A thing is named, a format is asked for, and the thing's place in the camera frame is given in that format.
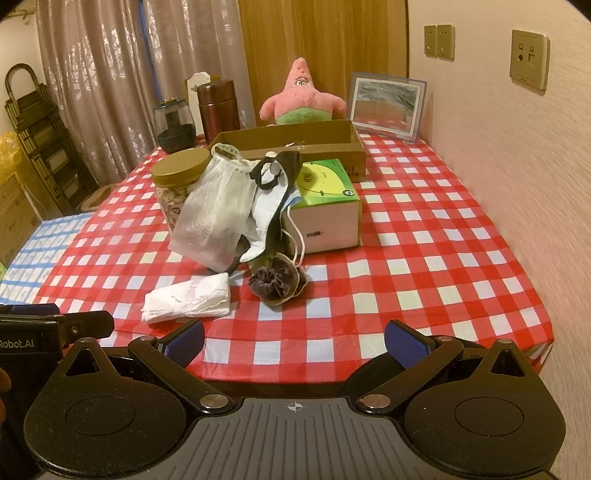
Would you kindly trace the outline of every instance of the gold jar lid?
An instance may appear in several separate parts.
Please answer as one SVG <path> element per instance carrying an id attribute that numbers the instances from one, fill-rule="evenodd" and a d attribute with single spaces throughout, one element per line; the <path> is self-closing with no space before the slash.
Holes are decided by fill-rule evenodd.
<path id="1" fill-rule="evenodd" d="M 150 173 L 158 187 L 190 185 L 201 177 L 211 155 L 205 148 L 189 148 L 173 153 L 158 161 Z"/>

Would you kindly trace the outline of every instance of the beige curtain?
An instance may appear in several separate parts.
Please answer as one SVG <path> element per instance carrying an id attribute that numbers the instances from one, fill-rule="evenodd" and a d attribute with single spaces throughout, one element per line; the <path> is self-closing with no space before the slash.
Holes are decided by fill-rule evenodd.
<path id="1" fill-rule="evenodd" d="M 185 80 L 206 71 L 232 79 L 242 125 L 255 126 L 236 0 L 143 0 L 163 99 L 185 97 Z"/>
<path id="2" fill-rule="evenodd" d="M 48 86 L 99 184 L 155 147 L 158 102 L 138 0 L 37 0 Z"/>

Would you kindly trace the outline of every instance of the wooden door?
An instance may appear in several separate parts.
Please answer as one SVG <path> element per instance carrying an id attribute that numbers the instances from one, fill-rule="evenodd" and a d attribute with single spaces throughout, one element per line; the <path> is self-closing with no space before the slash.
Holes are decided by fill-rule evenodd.
<path id="1" fill-rule="evenodd" d="M 347 100 L 352 72 L 406 77 L 406 0 L 238 0 L 258 111 L 304 57 L 321 92 Z"/>

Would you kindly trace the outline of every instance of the electrical socket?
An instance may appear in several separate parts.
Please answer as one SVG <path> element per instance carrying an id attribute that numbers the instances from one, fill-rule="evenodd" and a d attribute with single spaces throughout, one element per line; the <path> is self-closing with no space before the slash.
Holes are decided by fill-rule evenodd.
<path id="1" fill-rule="evenodd" d="M 437 56 L 446 60 L 456 58 L 456 27 L 453 25 L 437 26 Z"/>
<path id="2" fill-rule="evenodd" d="M 425 55 L 437 57 L 437 25 L 425 25 Z"/>
<path id="3" fill-rule="evenodd" d="M 513 30 L 509 76 L 544 92 L 550 66 L 550 40 L 539 33 Z"/>

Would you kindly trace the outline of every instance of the stuffed toy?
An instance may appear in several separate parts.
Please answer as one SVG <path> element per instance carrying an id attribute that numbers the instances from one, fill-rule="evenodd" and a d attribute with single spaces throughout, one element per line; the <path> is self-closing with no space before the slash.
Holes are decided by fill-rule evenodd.
<path id="1" fill-rule="evenodd" d="M 342 98 L 319 92 L 314 87 L 305 59 L 297 59 L 291 66 L 285 87 L 262 104 L 261 120 L 278 125 L 331 120 L 333 112 L 344 114 L 347 104 Z"/>

